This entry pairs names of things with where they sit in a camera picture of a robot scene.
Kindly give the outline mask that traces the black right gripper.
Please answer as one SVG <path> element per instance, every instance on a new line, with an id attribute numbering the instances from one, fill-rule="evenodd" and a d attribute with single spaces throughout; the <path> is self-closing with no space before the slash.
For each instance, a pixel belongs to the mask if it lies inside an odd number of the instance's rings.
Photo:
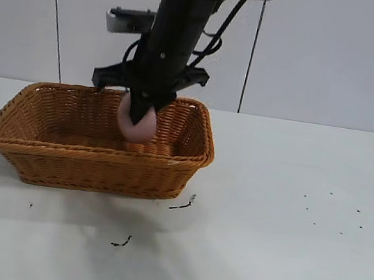
<path id="1" fill-rule="evenodd" d="M 95 88 L 123 87 L 130 90 L 130 120 L 137 125 L 149 111 L 156 116 L 156 100 L 170 102 L 176 92 L 198 84 L 204 87 L 209 75 L 204 68 L 186 66 L 170 70 L 166 61 L 148 55 L 149 36 L 143 34 L 130 45 L 121 62 L 94 68 L 92 83 Z"/>

